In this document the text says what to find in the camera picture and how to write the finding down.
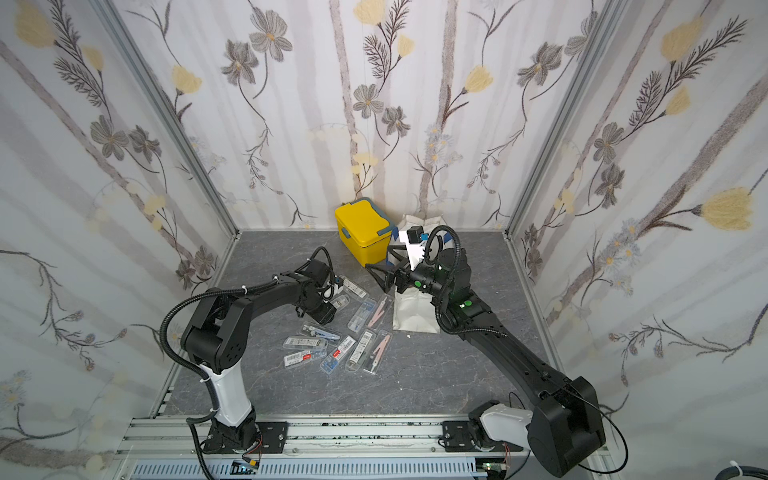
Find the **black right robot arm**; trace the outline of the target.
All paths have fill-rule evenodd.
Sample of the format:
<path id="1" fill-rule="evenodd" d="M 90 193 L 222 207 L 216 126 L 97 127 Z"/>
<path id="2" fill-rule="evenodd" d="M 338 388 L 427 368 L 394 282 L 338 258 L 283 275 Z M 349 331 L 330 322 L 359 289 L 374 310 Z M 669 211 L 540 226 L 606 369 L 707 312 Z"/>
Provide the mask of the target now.
<path id="1" fill-rule="evenodd" d="M 489 449 L 506 443 L 529 450 L 551 475 L 561 478 L 606 442 L 594 387 L 568 378 L 539 358 L 504 327 L 471 287 L 465 249 L 447 249 L 431 263 L 369 264 L 383 291 L 413 287 L 431 298 L 440 328 L 483 353 L 525 397 L 521 408 L 488 401 L 468 417 L 465 434 L 444 438 L 449 450 Z"/>

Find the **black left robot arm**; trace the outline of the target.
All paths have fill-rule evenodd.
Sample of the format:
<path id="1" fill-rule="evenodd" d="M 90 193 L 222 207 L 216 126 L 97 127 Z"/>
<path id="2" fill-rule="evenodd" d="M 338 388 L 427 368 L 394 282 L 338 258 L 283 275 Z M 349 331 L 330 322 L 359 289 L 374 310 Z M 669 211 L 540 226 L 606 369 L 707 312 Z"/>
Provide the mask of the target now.
<path id="1" fill-rule="evenodd" d="M 203 417 L 189 418 L 196 451 L 245 453 L 258 447 L 262 433 L 242 378 L 242 358 L 251 322 L 291 305 L 324 325 L 336 308 L 330 292 L 337 284 L 332 267 L 309 259 L 295 270 L 255 286 L 211 288 L 171 308 L 159 329 L 160 345 L 176 364 L 199 377 L 211 399 Z"/>

